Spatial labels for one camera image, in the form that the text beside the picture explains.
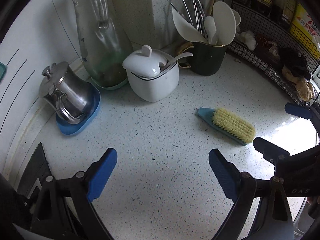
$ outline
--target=speckled countertop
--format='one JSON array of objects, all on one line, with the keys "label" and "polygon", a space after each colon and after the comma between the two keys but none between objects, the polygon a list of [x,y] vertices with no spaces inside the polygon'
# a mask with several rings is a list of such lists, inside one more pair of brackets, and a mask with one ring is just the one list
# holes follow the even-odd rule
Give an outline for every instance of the speckled countertop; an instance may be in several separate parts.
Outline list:
[{"label": "speckled countertop", "polygon": [[[129,85],[101,95],[100,113],[82,133],[63,136],[53,116],[35,143],[43,143],[57,179],[86,170],[108,147],[117,150],[118,163],[93,202],[115,239],[211,239],[232,206],[208,163],[213,148],[255,178],[273,175],[273,165],[252,144],[241,146],[197,117],[199,107],[234,111],[255,126],[257,136],[291,154],[315,145],[311,122],[285,113],[288,96],[228,54],[213,76],[180,70],[176,90],[156,103],[140,99]],[[293,216],[302,201],[289,200]],[[241,237],[257,205],[258,199]]]}]

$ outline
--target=yellow package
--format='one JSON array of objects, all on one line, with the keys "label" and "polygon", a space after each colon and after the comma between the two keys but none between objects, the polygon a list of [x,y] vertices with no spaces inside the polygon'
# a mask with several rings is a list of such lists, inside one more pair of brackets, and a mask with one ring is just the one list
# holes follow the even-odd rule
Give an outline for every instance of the yellow package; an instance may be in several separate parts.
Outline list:
[{"label": "yellow package", "polygon": [[316,59],[320,58],[320,53],[318,52],[316,45],[312,42],[312,36],[320,36],[320,31],[300,3],[298,3],[294,14],[290,33],[302,43],[312,56]]}]

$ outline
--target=sugar bowl lid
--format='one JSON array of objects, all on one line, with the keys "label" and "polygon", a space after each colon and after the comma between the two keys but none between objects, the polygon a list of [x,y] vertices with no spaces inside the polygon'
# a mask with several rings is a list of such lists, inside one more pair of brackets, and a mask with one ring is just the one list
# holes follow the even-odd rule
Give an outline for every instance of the sugar bowl lid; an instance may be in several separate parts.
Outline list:
[{"label": "sugar bowl lid", "polygon": [[167,64],[167,59],[157,50],[148,45],[131,53],[122,63],[122,66],[139,76],[153,78],[160,73],[159,63]]}]

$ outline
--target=white spoon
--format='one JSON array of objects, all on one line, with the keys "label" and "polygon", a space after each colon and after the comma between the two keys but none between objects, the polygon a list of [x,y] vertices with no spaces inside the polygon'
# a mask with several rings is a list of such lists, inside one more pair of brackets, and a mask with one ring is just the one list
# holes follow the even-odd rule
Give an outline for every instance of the white spoon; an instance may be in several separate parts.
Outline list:
[{"label": "white spoon", "polygon": [[229,45],[236,36],[236,18],[232,9],[225,2],[218,1],[213,5],[212,16],[217,28],[221,45]]},{"label": "white spoon", "polygon": [[174,63],[175,61],[177,61],[177,60],[179,60],[179,59],[181,59],[181,58],[183,58],[183,57],[191,57],[191,56],[193,56],[193,54],[190,53],[190,52],[181,53],[181,54],[179,54],[177,57],[175,57],[175,58],[173,58],[172,60],[170,60],[166,65],[164,65],[162,62],[159,62],[159,67],[160,67],[160,68],[167,68],[167,67],[169,67],[172,63]]},{"label": "white spoon", "polygon": [[204,28],[208,35],[208,42],[210,45],[216,45],[218,42],[217,28],[214,22],[214,18],[207,16],[204,20]]},{"label": "white spoon", "polygon": [[187,41],[197,42],[202,41],[207,43],[207,40],[196,30],[190,23],[188,23],[183,17],[172,8],[172,17],[174,25],[178,33]]},{"label": "white spoon", "polygon": [[236,26],[238,26],[241,22],[241,16],[236,10],[232,9],[232,11],[236,19]]}]

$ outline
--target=gold rim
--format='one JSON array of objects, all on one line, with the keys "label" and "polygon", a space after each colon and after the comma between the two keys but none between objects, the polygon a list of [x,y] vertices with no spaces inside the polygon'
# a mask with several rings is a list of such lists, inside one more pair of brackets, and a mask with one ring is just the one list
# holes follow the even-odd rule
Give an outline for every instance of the gold rim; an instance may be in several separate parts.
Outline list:
[{"label": "gold rim", "polygon": [[208,44],[208,43],[204,43],[202,41],[198,41],[199,43],[202,43],[204,45],[208,45],[208,46],[211,46],[211,47],[216,47],[216,48],[219,48],[219,47],[224,47],[224,46],[228,46],[228,45],[211,45],[211,44]]}]

